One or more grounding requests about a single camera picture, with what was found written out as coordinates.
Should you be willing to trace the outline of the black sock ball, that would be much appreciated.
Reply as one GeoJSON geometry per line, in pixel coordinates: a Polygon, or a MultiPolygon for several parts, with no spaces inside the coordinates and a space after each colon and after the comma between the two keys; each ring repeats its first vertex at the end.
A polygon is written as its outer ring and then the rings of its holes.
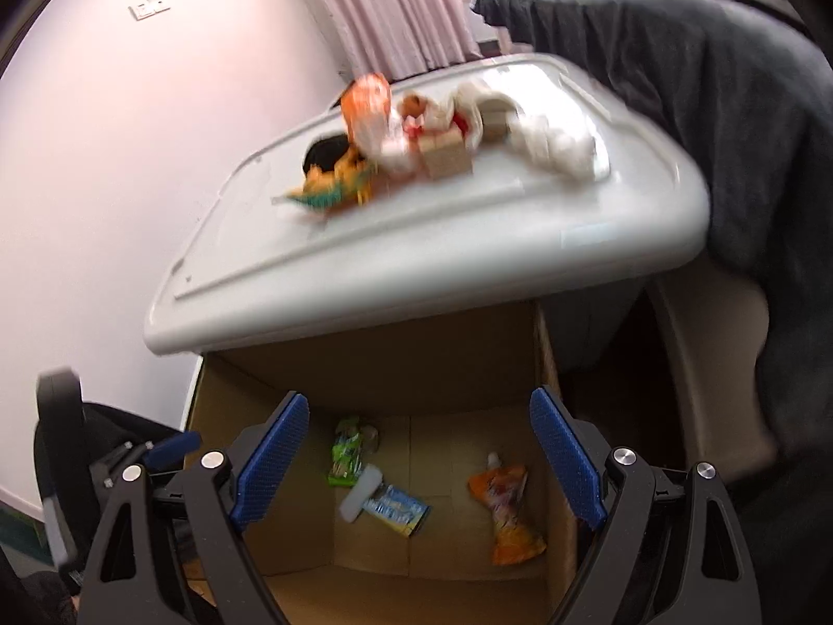
{"type": "Polygon", "coordinates": [[[302,171],[305,175],[308,175],[312,168],[318,168],[321,172],[332,172],[337,161],[349,151],[349,148],[350,140],[346,133],[328,135],[316,140],[306,151],[302,171]]]}

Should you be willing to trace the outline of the brown orange sock ball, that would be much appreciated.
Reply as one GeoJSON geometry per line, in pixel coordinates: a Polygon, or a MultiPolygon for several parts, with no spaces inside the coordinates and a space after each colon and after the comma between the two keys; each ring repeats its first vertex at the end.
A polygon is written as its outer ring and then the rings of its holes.
{"type": "Polygon", "coordinates": [[[434,102],[428,97],[408,93],[398,103],[397,110],[404,121],[424,123],[429,113],[431,113],[432,107],[434,107],[434,102]]]}

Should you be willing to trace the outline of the orange chip bag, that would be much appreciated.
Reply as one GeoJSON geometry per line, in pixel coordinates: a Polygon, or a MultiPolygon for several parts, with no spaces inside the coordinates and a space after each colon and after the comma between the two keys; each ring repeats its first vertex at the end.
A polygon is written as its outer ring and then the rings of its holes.
{"type": "Polygon", "coordinates": [[[522,515],[528,470],[522,466],[504,466],[496,452],[487,454],[486,470],[473,474],[466,485],[468,492],[491,515],[493,550],[491,563],[498,567],[522,565],[547,551],[547,543],[537,529],[522,515]]]}

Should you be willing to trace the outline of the white plastic table lid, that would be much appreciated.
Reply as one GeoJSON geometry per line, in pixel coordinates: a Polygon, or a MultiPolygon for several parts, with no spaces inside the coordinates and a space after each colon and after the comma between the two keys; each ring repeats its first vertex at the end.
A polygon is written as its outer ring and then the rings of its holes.
{"type": "Polygon", "coordinates": [[[473,81],[596,139],[589,181],[535,167],[507,144],[444,181],[386,183],[323,216],[288,199],[329,111],[254,153],[224,183],[169,268],[144,325],[151,352],[281,342],[607,284],[678,267],[709,227],[698,165],[576,65],[524,54],[428,73],[444,97],[473,81]]]}

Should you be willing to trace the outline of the red white wrapper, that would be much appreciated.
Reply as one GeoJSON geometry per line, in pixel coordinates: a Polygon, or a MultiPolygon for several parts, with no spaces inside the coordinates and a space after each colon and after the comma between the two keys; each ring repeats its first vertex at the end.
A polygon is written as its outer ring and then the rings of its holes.
{"type": "Polygon", "coordinates": [[[401,119],[401,133],[395,137],[389,137],[383,143],[380,155],[380,167],[393,177],[423,177],[428,178],[424,169],[421,154],[418,151],[417,140],[422,134],[443,133],[458,127],[462,133],[466,148],[468,148],[468,135],[470,131],[470,120],[463,111],[456,109],[454,105],[442,107],[434,103],[431,113],[424,123],[404,121],[401,119]]]}

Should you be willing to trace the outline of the white wall socket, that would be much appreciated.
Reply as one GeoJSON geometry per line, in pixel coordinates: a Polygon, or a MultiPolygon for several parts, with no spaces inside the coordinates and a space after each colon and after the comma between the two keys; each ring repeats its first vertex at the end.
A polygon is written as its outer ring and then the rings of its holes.
{"type": "Polygon", "coordinates": [[[167,0],[137,0],[129,4],[129,10],[135,21],[144,21],[171,10],[171,4],[167,0]]]}

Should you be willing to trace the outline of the dark bed blanket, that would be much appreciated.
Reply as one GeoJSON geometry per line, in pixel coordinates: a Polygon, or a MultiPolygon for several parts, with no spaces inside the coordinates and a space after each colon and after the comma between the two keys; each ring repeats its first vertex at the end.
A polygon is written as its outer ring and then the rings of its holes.
{"type": "Polygon", "coordinates": [[[708,247],[769,324],[762,418],[787,452],[831,442],[831,69],[788,0],[474,0],[672,135],[710,189],[708,247]]]}

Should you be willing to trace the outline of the pink curtain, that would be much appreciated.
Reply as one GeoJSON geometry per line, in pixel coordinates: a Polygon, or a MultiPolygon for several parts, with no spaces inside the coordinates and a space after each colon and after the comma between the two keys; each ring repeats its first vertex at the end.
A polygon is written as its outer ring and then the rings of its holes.
{"type": "Polygon", "coordinates": [[[350,75],[390,81],[480,57],[463,0],[318,0],[345,52],[350,75]]]}

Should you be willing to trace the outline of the small brown cardboard box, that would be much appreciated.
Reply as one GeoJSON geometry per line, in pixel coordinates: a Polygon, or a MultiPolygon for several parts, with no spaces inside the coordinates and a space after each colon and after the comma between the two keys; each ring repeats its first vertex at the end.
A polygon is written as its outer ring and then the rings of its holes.
{"type": "Polygon", "coordinates": [[[445,179],[472,172],[472,157],[458,127],[422,134],[416,144],[429,178],[445,179]]]}

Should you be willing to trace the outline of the orange plastic bag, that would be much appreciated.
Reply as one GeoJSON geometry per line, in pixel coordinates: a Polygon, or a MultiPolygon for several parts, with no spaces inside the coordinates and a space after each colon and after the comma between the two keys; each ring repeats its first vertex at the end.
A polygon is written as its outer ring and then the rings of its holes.
{"type": "Polygon", "coordinates": [[[369,73],[351,82],[340,98],[349,140],[370,157],[380,153],[388,135],[391,88],[380,73],[369,73]]]}

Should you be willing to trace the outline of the green snack wrapper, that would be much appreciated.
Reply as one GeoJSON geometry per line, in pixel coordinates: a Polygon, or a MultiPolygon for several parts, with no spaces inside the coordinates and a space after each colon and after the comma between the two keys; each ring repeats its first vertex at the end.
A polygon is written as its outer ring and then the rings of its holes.
{"type": "Polygon", "coordinates": [[[380,444],[380,432],[357,416],[342,419],[336,426],[331,448],[331,469],[327,483],[332,487],[353,487],[364,470],[364,458],[374,454],[380,444]]]}

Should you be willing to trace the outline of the blue tissue pack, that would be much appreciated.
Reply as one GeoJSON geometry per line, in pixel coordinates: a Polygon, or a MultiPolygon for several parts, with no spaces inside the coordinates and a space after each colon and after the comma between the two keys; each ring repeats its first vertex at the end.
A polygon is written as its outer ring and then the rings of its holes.
{"type": "Polygon", "coordinates": [[[381,484],[361,509],[405,538],[414,535],[431,512],[429,505],[389,484],[381,484]]]}

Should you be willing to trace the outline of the white foam block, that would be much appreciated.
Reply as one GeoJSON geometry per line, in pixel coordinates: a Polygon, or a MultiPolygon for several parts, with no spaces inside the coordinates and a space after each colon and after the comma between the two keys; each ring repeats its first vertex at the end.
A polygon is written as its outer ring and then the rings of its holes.
{"type": "Polygon", "coordinates": [[[349,494],[339,505],[339,515],[343,521],[353,523],[363,511],[364,504],[373,497],[383,481],[384,476],[380,468],[367,464],[356,484],[350,488],[349,494]]]}

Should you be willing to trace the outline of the beige cylindrical bottle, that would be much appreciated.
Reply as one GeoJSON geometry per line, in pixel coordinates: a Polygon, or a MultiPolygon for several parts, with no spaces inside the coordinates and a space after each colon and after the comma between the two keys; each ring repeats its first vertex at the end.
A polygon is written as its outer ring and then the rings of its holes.
{"type": "Polygon", "coordinates": [[[510,133],[510,126],[518,116],[514,100],[500,95],[486,95],[477,100],[477,110],[482,118],[484,143],[497,143],[510,133]]]}

